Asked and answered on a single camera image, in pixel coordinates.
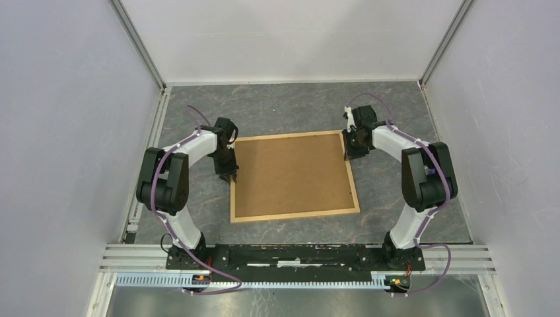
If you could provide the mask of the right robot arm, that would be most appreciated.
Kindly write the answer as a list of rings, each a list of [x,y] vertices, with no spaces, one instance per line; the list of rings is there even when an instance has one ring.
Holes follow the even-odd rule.
[[[344,108],[345,160],[381,150],[401,164],[405,205],[382,245],[382,263],[399,269],[420,251],[420,238],[435,215],[456,197],[458,188],[450,151],[442,142],[426,143],[402,132],[390,120],[378,120],[372,106]]]

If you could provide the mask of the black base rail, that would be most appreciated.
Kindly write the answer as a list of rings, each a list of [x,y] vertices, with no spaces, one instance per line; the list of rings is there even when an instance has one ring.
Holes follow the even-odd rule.
[[[237,283],[366,281],[372,274],[406,279],[426,268],[421,250],[415,258],[389,264],[382,245],[375,244],[216,244],[205,246],[200,257],[175,246],[165,252],[168,270]],[[213,295],[241,289],[183,290]]]

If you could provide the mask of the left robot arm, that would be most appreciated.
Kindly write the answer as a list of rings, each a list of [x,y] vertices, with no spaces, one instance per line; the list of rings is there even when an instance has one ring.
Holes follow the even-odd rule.
[[[164,147],[150,147],[143,156],[136,198],[159,218],[172,238],[172,245],[183,249],[182,260],[192,269],[207,262],[202,232],[194,225],[187,202],[190,168],[204,157],[213,159],[215,174],[230,183],[236,180],[238,165],[232,144],[237,126],[219,117],[214,125],[199,125],[185,139]]]

